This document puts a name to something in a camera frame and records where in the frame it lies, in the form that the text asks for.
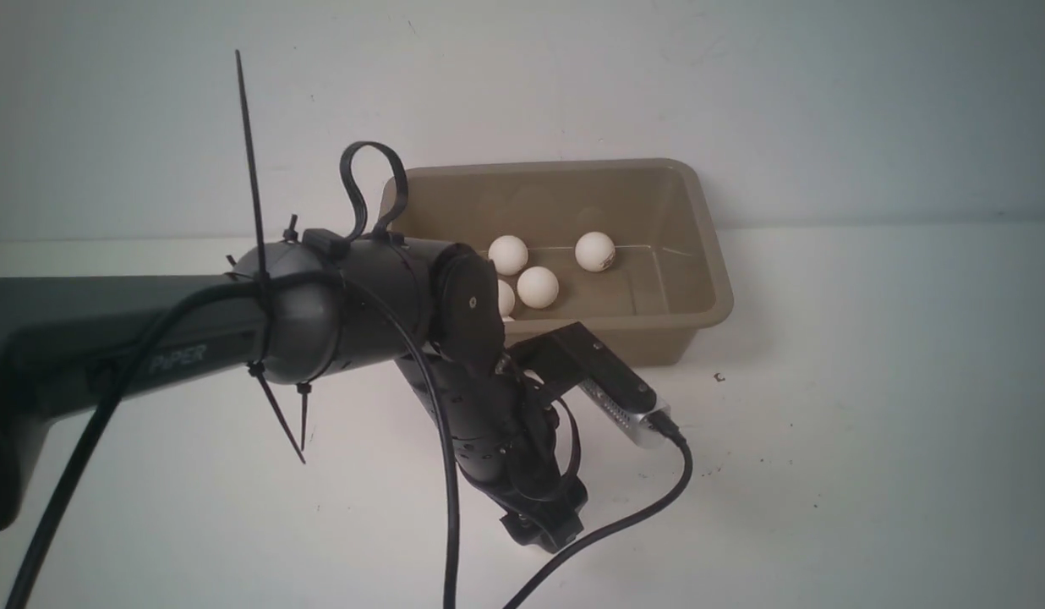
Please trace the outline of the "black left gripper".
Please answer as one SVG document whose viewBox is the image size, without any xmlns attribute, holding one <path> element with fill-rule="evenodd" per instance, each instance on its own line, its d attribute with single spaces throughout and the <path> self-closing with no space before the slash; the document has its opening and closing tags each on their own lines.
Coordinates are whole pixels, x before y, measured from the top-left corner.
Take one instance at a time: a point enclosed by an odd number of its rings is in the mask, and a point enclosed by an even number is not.
<svg viewBox="0 0 1045 609">
<path fill-rule="evenodd" d="M 473 376 L 461 364 L 427 355 L 423 374 L 413 356 L 396 365 L 429 416 L 445 414 L 463 477 L 506 510 L 500 523 L 520 546 L 556 554 L 582 533 L 587 489 L 579 479 L 581 440 L 568 416 L 572 453 L 562 471 L 556 435 L 560 414 L 539 383 L 514 364 Z"/>
</svg>

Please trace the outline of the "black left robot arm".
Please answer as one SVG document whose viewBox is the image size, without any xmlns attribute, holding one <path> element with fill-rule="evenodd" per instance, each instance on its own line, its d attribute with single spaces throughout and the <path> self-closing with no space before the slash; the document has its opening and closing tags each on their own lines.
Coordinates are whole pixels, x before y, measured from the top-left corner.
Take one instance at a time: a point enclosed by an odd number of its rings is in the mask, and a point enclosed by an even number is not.
<svg viewBox="0 0 1045 609">
<path fill-rule="evenodd" d="M 394 361 L 434 420 L 452 462 L 504 509 L 522 545 L 561 551 L 582 532 L 587 490 L 555 458 L 557 413 L 506 351 L 498 277 L 472 247 L 407 239 L 398 154 L 384 144 L 396 198 L 366 233 L 287 230 L 220 275 L 0 277 L 0 529 L 19 516 L 55 421 L 102 404 L 247 366 L 256 379 L 306 392 L 316 379 Z"/>
</svg>

